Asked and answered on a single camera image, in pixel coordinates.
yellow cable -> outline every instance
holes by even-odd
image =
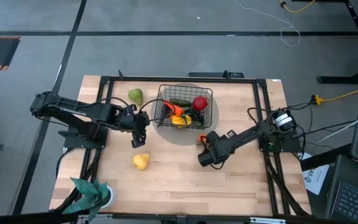
[[[329,99],[329,100],[321,100],[321,102],[330,102],[330,101],[334,101],[334,100],[337,100],[337,99],[340,99],[340,98],[342,98],[342,97],[345,97],[345,96],[349,96],[349,95],[351,95],[351,94],[355,94],[355,93],[358,93],[358,90],[356,90],[356,91],[353,91],[353,92],[351,92],[351,93],[346,93],[346,94],[343,94],[342,96],[337,96],[337,97],[335,97],[335,98],[332,98],[332,99]]]
[[[285,4],[283,4],[283,6],[284,6],[284,8],[285,8],[286,10],[288,10],[288,11],[290,11],[290,12],[292,12],[292,13],[297,13],[297,12],[300,12],[300,11],[306,9],[307,7],[311,6],[315,1],[316,1],[316,0],[313,0],[313,1],[311,1],[307,6],[301,8],[301,9],[295,10],[295,11],[292,11],[291,9],[289,9]]]

green pear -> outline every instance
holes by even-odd
[[[128,97],[133,102],[137,103],[139,106],[142,106],[143,103],[143,92],[140,89],[134,89],[129,91]]]

gray floor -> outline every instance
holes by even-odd
[[[298,14],[280,8],[278,1],[241,1],[247,7],[273,14],[302,31],[356,30],[346,7],[315,3]],[[358,1],[353,1],[358,13]],[[0,1],[0,30],[71,30],[80,0]],[[291,8],[304,3],[289,2]],[[279,30],[283,24],[241,9],[232,1],[88,1],[80,30]],[[285,37],[291,43],[296,37]],[[36,93],[51,90],[67,37],[23,37],[11,63],[0,72],[0,215],[8,214],[39,121],[29,106]],[[83,75],[186,76],[188,72],[243,72],[250,78],[278,78],[287,103],[308,101],[357,90],[358,85],[320,85],[318,75],[350,76],[358,72],[358,37],[302,37],[288,48],[278,37],[77,37],[59,94],[76,98]],[[358,95],[313,108],[313,127],[355,119]],[[307,129],[308,109],[293,113]],[[53,192],[55,164],[62,153],[62,128],[50,125],[30,186],[24,212],[47,211]],[[316,142],[327,133],[308,136]],[[342,133],[348,142],[352,130]],[[338,136],[325,144],[341,146]],[[310,154],[328,148],[308,145]],[[319,214],[318,207],[312,207]]]

pear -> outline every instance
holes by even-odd
[[[130,100],[138,104],[139,106],[142,106],[143,104],[143,92],[140,89],[134,89],[129,91],[128,97]]]
[[[149,163],[150,154],[138,154],[135,155],[132,159],[132,164],[135,166],[138,170],[144,170],[147,167],[147,164]]]

plant pot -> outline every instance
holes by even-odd
[[[100,209],[103,208],[107,208],[107,207],[111,207],[114,205],[114,203],[116,202],[116,198],[117,198],[117,192],[116,189],[111,188],[110,186],[107,186],[107,188],[109,189],[110,193],[108,196],[110,196],[109,202],[106,203],[105,205],[103,205]]]

